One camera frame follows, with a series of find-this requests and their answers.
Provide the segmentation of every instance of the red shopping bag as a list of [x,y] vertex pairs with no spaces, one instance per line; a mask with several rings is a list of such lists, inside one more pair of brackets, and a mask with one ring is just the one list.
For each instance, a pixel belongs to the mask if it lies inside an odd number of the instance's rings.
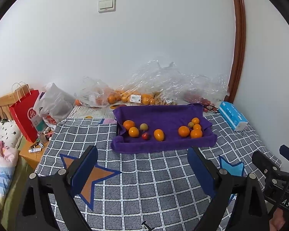
[[34,143],[38,138],[38,132],[33,126],[36,117],[36,111],[33,110],[34,103],[39,96],[38,90],[31,90],[25,96],[14,103],[10,109],[10,113],[15,120],[17,126],[25,136],[27,141]]

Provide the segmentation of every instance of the purple towel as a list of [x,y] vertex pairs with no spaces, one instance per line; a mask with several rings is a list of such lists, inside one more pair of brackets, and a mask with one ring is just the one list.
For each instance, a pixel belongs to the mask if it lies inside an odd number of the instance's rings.
[[[214,146],[217,135],[211,130],[212,123],[203,117],[203,106],[199,103],[189,105],[157,105],[157,106],[128,106],[118,107],[113,113],[119,123],[119,134],[113,138],[111,148],[119,153],[147,153],[174,149],[185,149],[191,146],[204,147]],[[180,126],[187,124],[194,117],[198,117],[202,127],[203,137],[191,139],[189,136],[183,138],[178,134]],[[123,127],[123,122],[132,120],[136,127],[146,123],[149,126],[151,138],[147,141],[132,138]],[[161,129],[165,139],[158,142],[154,136],[154,130]]]

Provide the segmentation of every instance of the black wire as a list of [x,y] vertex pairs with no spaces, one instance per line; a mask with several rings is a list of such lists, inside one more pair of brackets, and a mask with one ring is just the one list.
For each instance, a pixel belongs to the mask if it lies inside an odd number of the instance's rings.
[[289,187],[289,179],[287,181],[286,186],[284,187],[284,189],[282,191],[280,199],[274,204],[274,206],[272,207],[272,209],[269,212],[269,220],[273,218],[273,214],[274,214],[275,210],[278,208],[278,206],[281,204],[281,201],[283,200],[288,187]]

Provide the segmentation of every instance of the green bed sheet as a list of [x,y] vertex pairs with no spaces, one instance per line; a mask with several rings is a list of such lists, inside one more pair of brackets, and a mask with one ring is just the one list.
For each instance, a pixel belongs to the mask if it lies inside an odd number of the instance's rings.
[[[21,151],[25,142],[25,137],[22,137],[18,147],[18,152]],[[16,214],[23,188],[25,187],[27,178],[33,172],[33,168],[28,165],[24,158],[19,156],[13,180],[5,199],[4,207],[0,211],[1,224],[7,231],[12,231],[15,229]]]

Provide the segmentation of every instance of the wall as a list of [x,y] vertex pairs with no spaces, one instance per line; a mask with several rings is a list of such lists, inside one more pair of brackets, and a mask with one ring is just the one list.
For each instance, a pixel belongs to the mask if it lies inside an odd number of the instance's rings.
[[269,0],[244,0],[246,52],[235,106],[289,171],[279,147],[289,147],[289,26]]
[[89,75],[110,86],[157,56],[181,72],[230,74],[233,0],[17,0],[0,21],[0,96],[14,82],[48,82],[73,93]]

